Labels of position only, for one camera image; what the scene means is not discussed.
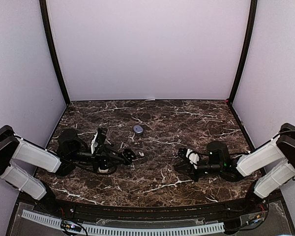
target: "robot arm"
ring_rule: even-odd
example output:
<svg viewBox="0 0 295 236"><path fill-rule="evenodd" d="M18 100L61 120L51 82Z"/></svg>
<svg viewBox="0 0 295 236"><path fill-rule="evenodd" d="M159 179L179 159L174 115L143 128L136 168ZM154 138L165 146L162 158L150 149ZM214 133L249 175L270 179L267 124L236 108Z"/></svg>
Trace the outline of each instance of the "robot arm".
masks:
<svg viewBox="0 0 295 236"><path fill-rule="evenodd" d="M219 141L207 145L208 160L190 149L181 148L177 155L183 159L175 165L179 173L189 175L194 181L206 174L219 174L227 181L239 181L254 171L281 160L270 172L254 182L247 195L246 202L256 204L272 191L295 176L295 126L288 123L273 139L252 153L231 159L227 146Z"/></svg>
<svg viewBox="0 0 295 236"><path fill-rule="evenodd" d="M6 125L0 129L0 178L42 202L49 211L56 211L56 197L52 190L29 175L14 160L30 163L59 176L65 176L75 166L79 166L72 163L72 160L91 163L94 170L87 170L95 174L109 174L110 168L116 171L117 165L129 165L136 156L130 149L118 152L104 144L106 132L107 129L99 128L91 142L91 148L88 148L78 137L76 130L67 129L58 138L59 148L56 155L17 136L12 127Z"/></svg>

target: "white robot arm segment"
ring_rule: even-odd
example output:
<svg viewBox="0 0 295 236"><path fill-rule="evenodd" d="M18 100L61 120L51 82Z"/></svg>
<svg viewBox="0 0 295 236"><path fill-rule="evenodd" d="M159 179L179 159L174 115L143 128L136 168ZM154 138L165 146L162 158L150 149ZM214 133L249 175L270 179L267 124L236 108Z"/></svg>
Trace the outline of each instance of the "white robot arm segment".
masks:
<svg viewBox="0 0 295 236"><path fill-rule="evenodd" d="M284 154L276 145L277 140L278 137L252 154L241 156L237 162L237 170L239 173L246 177L274 161L285 158Z"/></svg>
<svg viewBox="0 0 295 236"><path fill-rule="evenodd" d="M42 149L24 141L23 138L17 138L17 140L20 143L16 148L12 159L30 163L51 173L55 173L58 170L61 164L59 157L48 152L46 149Z"/></svg>

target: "white plastic cover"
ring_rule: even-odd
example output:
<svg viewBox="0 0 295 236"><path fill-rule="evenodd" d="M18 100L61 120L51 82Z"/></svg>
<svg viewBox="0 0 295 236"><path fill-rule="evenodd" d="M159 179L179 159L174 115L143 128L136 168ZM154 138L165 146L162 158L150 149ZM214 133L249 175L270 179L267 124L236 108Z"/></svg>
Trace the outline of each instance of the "white plastic cover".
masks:
<svg viewBox="0 0 295 236"><path fill-rule="evenodd" d="M10 161L11 166L6 168L5 172L0 176L8 183L17 187L19 191L24 191L36 200L42 199L46 194L46 188L41 181L30 176L25 170L19 167L13 160Z"/></svg>
<svg viewBox="0 0 295 236"><path fill-rule="evenodd" d="M237 162L237 170L245 177L254 171L276 161L285 158L277 147L278 137L249 155L243 155Z"/></svg>
<svg viewBox="0 0 295 236"><path fill-rule="evenodd" d="M12 159L21 160L49 172L55 173L59 168L60 159L45 149L37 147L23 139L18 139L20 144L16 148Z"/></svg>
<svg viewBox="0 0 295 236"><path fill-rule="evenodd" d="M260 198L265 198L294 176L294 167L288 163L287 159L284 159L257 181L254 193Z"/></svg>

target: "small white object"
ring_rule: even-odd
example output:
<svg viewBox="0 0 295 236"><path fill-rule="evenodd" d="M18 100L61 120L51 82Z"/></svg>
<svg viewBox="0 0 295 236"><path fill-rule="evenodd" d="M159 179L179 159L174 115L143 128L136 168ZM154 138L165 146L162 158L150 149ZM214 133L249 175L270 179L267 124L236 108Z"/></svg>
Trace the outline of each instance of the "small white object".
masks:
<svg viewBox="0 0 295 236"><path fill-rule="evenodd" d="M17 146L12 159L21 160L34 166L43 168L48 172L55 173L59 168L60 159L48 152L46 149L37 147L23 139L18 139Z"/></svg>
<svg viewBox="0 0 295 236"><path fill-rule="evenodd" d="M108 172L108 169L106 169L106 170L102 170L102 169L98 168L98 172L99 172L99 173L107 173L107 172Z"/></svg>
<svg viewBox="0 0 295 236"><path fill-rule="evenodd" d="M36 200L42 199L46 194L46 188L41 181L30 176L25 170L19 167L13 160L0 178L17 187L19 191L24 191Z"/></svg>
<svg viewBox="0 0 295 236"><path fill-rule="evenodd" d="M190 154L191 152L192 152L192 150L191 149L188 149L187 150L187 153L186 153L186 157L190 160L190 163L193 164L193 166L195 167L195 169L197 169L198 168L198 165L197 164L198 164L198 161L200 160L200 157L196 153Z"/></svg>
<svg viewBox="0 0 295 236"><path fill-rule="evenodd" d="M92 139L91 143L90 143L90 151L93 154L95 152L95 148L98 146L98 143L95 141L97 138L97 131L94 134L94 138Z"/></svg>
<svg viewBox="0 0 295 236"><path fill-rule="evenodd" d="M294 167L288 163L287 159L284 159L257 181L254 193L260 198L266 198L272 191L282 186L294 176Z"/></svg>

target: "white backdrop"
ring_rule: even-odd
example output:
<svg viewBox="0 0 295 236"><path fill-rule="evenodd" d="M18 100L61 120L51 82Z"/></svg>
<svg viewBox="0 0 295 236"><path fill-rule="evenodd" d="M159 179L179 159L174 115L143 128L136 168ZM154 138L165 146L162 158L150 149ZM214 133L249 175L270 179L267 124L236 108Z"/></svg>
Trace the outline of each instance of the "white backdrop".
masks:
<svg viewBox="0 0 295 236"><path fill-rule="evenodd" d="M234 107L259 146L295 125L295 0L259 1ZM295 224L295 181L282 187Z"/></svg>
<svg viewBox="0 0 295 236"><path fill-rule="evenodd" d="M39 1L0 0L0 128L9 124L45 147L64 109ZM18 194L0 179L0 236L5 235Z"/></svg>
<svg viewBox="0 0 295 236"><path fill-rule="evenodd" d="M226 99L249 0L49 0L71 100Z"/></svg>

